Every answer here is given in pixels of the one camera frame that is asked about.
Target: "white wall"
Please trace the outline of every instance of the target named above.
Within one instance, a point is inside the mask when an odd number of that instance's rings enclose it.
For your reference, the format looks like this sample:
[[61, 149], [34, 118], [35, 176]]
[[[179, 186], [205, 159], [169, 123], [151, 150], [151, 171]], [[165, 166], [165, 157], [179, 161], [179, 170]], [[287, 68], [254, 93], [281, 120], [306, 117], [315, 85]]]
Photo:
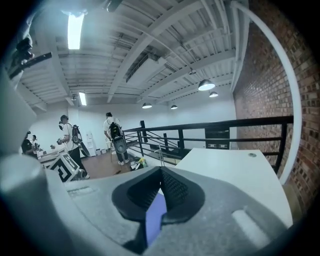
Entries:
[[[228, 87], [217, 88], [219, 94], [216, 98], [209, 98], [208, 92], [198, 92], [190, 96], [176, 100], [177, 109], [171, 110], [172, 103], [166, 105], [154, 105], [152, 108], [142, 109], [143, 102], [139, 104], [107, 104], [71, 107], [67, 102], [48, 106], [47, 112], [37, 111], [37, 121], [31, 128], [31, 135], [38, 137], [38, 143], [44, 150], [49, 150], [51, 144], [56, 144], [58, 138], [63, 136], [58, 123], [61, 115], [68, 115], [71, 124], [77, 124], [84, 143], [87, 141], [86, 134], [91, 132], [97, 149], [108, 148], [103, 130], [106, 113], [111, 112], [114, 117], [120, 119], [123, 130], [133, 129], [140, 126], [144, 120], [145, 126], [159, 127], [168, 125], [182, 125], [194, 123], [207, 123], [236, 119], [236, 111], [233, 96]], [[236, 138], [236, 129], [230, 129], [230, 137]], [[160, 136], [167, 133], [168, 137], [178, 138], [177, 131], [154, 132]], [[185, 138], [205, 138], [205, 130], [184, 130]], [[203, 141], [185, 141], [185, 147], [203, 148]]]
[[36, 122], [30, 127], [31, 134], [36, 135], [37, 143], [47, 152], [50, 152], [50, 145], [57, 145], [57, 140], [63, 138], [64, 133], [59, 129], [59, 121], [62, 115], [68, 114], [68, 103], [59, 102], [47, 106], [47, 112], [40, 109], [34, 109], [36, 113]]

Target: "floor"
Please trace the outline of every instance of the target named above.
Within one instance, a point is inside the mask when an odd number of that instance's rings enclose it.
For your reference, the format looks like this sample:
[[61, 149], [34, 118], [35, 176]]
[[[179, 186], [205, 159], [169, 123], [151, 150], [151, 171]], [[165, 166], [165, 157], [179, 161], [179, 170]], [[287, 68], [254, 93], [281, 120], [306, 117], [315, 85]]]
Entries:
[[116, 154], [112, 154], [111, 161], [110, 151], [101, 155], [84, 158], [82, 159], [82, 163], [91, 179], [109, 177], [130, 171], [130, 162], [125, 165], [119, 165]]

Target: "black metal railing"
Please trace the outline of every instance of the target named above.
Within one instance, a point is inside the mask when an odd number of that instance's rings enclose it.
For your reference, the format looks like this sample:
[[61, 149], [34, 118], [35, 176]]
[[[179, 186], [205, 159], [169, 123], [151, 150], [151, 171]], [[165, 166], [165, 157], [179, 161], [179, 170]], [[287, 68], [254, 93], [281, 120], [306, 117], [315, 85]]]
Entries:
[[[154, 153], [155, 150], [161, 147], [163, 149], [163, 156], [169, 159], [183, 159], [186, 154], [191, 150], [185, 148], [186, 141], [193, 142], [215, 142], [215, 143], [230, 143], [230, 142], [270, 142], [280, 141], [279, 149], [275, 152], [262, 152], [265, 156], [276, 156], [275, 165], [272, 165], [275, 173], [278, 172], [281, 165], [282, 158], [284, 156], [287, 127], [288, 124], [293, 124], [293, 116], [277, 116], [277, 117], [263, 117], [263, 118], [251, 118], [251, 119], [238, 119], [218, 122], [206, 122], [206, 123], [192, 123], [192, 124], [180, 124], [169, 125], [160, 127], [138, 127], [134, 129], [124, 130], [125, 139], [128, 148], [141, 153], [144, 156], [145, 152]], [[251, 126], [268, 126], [268, 125], [281, 125], [281, 136], [278, 137], [256, 137], [256, 138], [184, 138], [184, 130], [193, 129], [230, 129], [231, 127], [251, 127]], [[155, 134], [156, 131], [178, 131], [178, 137], [167, 137], [164, 133], [163, 137]], [[143, 147], [144, 145], [150, 145], [150, 149]], [[166, 161], [169, 164], [175, 164], [174, 161]]]

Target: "red brick wall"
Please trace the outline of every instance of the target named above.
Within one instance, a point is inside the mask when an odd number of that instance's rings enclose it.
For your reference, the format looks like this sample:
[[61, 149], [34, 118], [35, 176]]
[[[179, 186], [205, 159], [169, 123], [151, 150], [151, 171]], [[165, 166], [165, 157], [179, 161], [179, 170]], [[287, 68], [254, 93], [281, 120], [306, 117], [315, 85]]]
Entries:
[[[272, 30], [284, 47], [298, 81], [303, 124], [298, 157], [290, 174], [291, 184], [303, 211], [312, 204], [320, 187], [320, 68], [304, 38], [279, 9], [267, 0], [250, 0], [249, 8]], [[289, 83], [280, 59], [260, 29], [251, 23], [243, 68], [233, 92], [237, 119], [276, 117], [293, 114]], [[238, 138], [274, 137], [278, 125], [238, 128]], [[288, 157], [292, 125], [280, 177]], [[277, 151], [279, 142], [238, 143], [240, 149]], [[275, 157], [269, 157], [271, 164]]]

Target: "black pants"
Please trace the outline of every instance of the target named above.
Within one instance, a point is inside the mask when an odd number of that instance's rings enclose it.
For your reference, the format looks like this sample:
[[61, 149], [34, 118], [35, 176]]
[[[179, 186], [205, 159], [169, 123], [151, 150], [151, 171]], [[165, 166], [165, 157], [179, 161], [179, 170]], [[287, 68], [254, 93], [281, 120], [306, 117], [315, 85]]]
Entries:
[[76, 147], [76, 148], [74, 148], [73, 150], [70, 150], [70, 151], [68, 152], [68, 154], [69, 154], [70, 157], [73, 159], [73, 161], [75, 161], [76, 164], [77, 164], [78, 166], [80, 166], [80, 169], [84, 170], [85, 175], [87, 175], [87, 171], [86, 171], [84, 165], [83, 165], [82, 162], [81, 162], [81, 158], [80, 158], [80, 148], [79, 148], [79, 147]]
[[[125, 151], [124, 153], [124, 158], [127, 160], [129, 157], [128, 157], [128, 152]], [[124, 161], [124, 158], [122, 157], [122, 154], [119, 154], [117, 151], [116, 151], [116, 156], [118, 157], [118, 160], [120, 162], [123, 162]]]

